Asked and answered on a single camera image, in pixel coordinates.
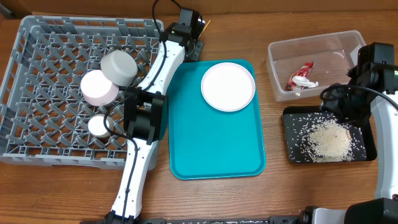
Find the small pink bowl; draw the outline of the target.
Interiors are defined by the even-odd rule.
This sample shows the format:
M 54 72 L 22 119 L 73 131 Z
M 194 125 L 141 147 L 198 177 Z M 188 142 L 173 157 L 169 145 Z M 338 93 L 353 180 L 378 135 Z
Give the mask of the small pink bowl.
M 81 79 L 80 89 L 85 101 L 93 106 L 108 105 L 119 93 L 119 87 L 108 80 L 101 70 L 87 72 Z

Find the pink white tissue waste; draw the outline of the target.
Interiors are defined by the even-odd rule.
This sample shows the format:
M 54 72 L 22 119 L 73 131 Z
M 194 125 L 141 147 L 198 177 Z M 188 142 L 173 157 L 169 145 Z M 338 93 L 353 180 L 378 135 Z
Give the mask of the pink white tissue waste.
M 303 88 L 315 88 L 318 86 L 318 82 L 311 82 L 307 77 L 294 76 L 292 81 L 295 83 L 295 89 Z

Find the wooden chopstick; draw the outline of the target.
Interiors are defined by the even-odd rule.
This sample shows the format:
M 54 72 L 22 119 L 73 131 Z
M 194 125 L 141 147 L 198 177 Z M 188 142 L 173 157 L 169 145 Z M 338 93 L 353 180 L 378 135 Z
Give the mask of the wooden chopstick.
M 198 36 L 198 39 L 203 35 L 203 33 L 206 31 L 206 29 L 210 23 L 211 23 L 211 20 L 208 20 L 207 22 L 205 22 L 205 26 L 204 26 L 203 30 L 201 31 L 200 35 Z

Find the red white wrapper waste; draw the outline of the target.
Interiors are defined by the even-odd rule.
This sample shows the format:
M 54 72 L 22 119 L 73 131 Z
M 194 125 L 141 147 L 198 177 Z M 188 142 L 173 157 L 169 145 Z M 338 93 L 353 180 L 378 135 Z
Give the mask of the red white wrapper waste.
M 318 86 L 318 82 L 311 82 L 308 79 L 312 68 L 314 66 L 313 62 L 305 63 L 300 70 L 294 72 L 289 78 L 286 90 L 287 91 L 298 91 L 305 88 L 315 88 Z

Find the grey white bowl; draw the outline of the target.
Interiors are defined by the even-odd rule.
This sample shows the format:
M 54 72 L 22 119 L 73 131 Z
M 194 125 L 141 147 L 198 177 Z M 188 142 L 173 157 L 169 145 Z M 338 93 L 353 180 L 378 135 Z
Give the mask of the grey white bowl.
M 115 50 L 101 59 L 101 70 L 113 84 L 129 86 L 137 75 L 138 67 L 128 53 Z

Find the large white pink plate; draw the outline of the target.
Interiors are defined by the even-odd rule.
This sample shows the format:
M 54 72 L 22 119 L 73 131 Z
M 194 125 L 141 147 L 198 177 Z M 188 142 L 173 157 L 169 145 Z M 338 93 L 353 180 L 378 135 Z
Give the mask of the large white pink plate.
M 232 62 L 210 67 L 201 80 L 201 93 L 214 109 L 235 112 L 245 108 L 256 92 L 256 84 L 248 69 Z

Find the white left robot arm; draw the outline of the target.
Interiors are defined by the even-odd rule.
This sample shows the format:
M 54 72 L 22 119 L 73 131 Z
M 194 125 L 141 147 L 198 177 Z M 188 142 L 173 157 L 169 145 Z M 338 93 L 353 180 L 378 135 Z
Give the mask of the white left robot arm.
M 202 15 L 181 8 L 177 22 L 160 33 L 158 55 L 138 86 L 124 92 L 124 133 L 127 156 L 119 191 L 103 223 L 138 223 L 148 170 L 155 167 L 154 152 L 167 127 L 167 89 L 183 62 L 196 62 L 203 50 L 199 36 L 205 28 Z

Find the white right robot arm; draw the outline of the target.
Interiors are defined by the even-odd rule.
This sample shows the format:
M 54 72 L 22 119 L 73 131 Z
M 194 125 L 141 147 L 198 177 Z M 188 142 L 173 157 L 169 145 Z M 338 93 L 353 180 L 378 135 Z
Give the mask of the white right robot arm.
M 394 46 L 373 42 L 358 51 L 347 84 L 320 93 L 321 108 L 342 122 L 366 124 L 374 118 L 378 178 L 374 199 L 346 210 L 307 207 L 298 223 L 397 223 L 397 65 Z

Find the white plastic cup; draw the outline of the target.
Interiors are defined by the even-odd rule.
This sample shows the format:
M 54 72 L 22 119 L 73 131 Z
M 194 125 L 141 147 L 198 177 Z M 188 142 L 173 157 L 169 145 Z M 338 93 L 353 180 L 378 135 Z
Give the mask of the white plastic cup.
M 94 137 L 105 138 L 110 135 L 109 131 L 105 128 L 103 121 L 103 114 L 94 115 L 89 119 L 88 130 Z

